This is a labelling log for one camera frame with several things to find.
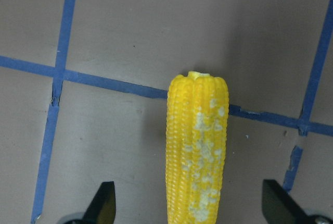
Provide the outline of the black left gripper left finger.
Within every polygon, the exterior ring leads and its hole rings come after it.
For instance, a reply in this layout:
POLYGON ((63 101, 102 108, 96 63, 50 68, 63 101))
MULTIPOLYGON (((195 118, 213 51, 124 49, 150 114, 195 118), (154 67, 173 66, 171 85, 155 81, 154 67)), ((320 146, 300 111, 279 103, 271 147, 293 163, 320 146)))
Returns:
POLYGON ((102 182, 88 208, 80 218, 58 223, 113 224, 116 218, 116 191, 113 181, 102 182))

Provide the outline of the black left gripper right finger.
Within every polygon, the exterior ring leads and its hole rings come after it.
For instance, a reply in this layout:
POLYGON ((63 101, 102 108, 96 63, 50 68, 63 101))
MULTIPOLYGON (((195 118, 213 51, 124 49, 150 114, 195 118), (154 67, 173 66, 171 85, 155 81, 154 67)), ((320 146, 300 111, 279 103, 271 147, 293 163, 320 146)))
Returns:
POLYGON ((329 217, 306 214, 280 184, 272 179, 264 179, 262 182, 261 209, 269 224, 332 223, 329 217))

